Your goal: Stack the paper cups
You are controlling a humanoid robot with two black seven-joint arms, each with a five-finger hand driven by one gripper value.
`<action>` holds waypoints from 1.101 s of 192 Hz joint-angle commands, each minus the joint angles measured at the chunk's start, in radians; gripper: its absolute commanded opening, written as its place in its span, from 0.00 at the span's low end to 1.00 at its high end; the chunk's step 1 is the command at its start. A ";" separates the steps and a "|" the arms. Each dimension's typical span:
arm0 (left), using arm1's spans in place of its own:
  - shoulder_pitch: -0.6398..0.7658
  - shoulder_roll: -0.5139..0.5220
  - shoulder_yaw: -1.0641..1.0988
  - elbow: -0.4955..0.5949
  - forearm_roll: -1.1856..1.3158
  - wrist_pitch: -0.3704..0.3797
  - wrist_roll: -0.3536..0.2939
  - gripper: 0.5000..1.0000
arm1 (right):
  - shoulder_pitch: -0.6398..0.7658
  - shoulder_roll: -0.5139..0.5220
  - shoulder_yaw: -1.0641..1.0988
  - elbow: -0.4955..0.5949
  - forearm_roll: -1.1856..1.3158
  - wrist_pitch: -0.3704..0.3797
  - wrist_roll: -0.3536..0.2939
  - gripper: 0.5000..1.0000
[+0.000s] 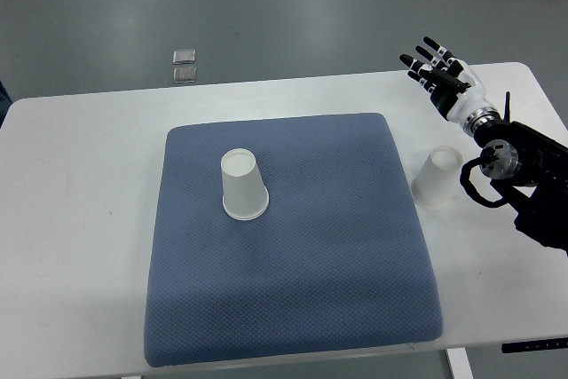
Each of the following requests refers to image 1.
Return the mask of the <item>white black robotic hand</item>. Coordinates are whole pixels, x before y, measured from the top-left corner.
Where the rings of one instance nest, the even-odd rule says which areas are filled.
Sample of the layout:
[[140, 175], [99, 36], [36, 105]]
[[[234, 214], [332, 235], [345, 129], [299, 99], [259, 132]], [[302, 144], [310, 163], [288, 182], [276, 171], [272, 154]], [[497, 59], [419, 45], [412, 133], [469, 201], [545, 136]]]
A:
[[446, 47], [425, 36], [415, 47], [416, 56], [401, 54], [407, 75], [429, 94], [431, 104], [448, 122], [469, 136], [487, 123], [499, 121], [496, 107], [486, 99], [486, 89], [471, 66]]

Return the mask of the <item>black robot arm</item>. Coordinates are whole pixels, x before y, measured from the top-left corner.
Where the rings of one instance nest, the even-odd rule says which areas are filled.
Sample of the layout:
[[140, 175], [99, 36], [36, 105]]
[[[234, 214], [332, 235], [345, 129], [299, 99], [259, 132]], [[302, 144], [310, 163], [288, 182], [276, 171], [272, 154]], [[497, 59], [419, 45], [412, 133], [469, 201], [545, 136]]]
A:
[[[461, 167], [460, 184], [476, 203], [490, 209], [511, 206], [515, 228], [544, 247], [567, 250], [567, 147], [505, 113], [493, 112], [473, 124], [480, 155]], [[490, 201], [470, 182], [478, 167], [501, 196]]]

